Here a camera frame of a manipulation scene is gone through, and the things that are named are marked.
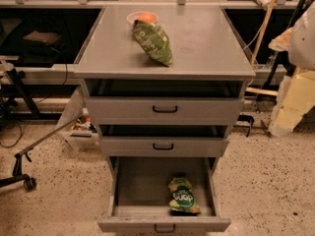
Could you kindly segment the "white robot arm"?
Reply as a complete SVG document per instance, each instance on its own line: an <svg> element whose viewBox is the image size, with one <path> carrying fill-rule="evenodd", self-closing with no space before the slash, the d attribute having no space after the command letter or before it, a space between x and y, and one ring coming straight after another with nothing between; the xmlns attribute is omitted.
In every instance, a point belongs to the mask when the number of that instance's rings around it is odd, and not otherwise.
<svg viewBox="0 0 315 236"><path fill-rule="evenodd" d="M292 28L274 38L269 48L288 54L295 66L291 77L285 76L277 96L268 131L284 136L315 106L315 2Z"/></svg>

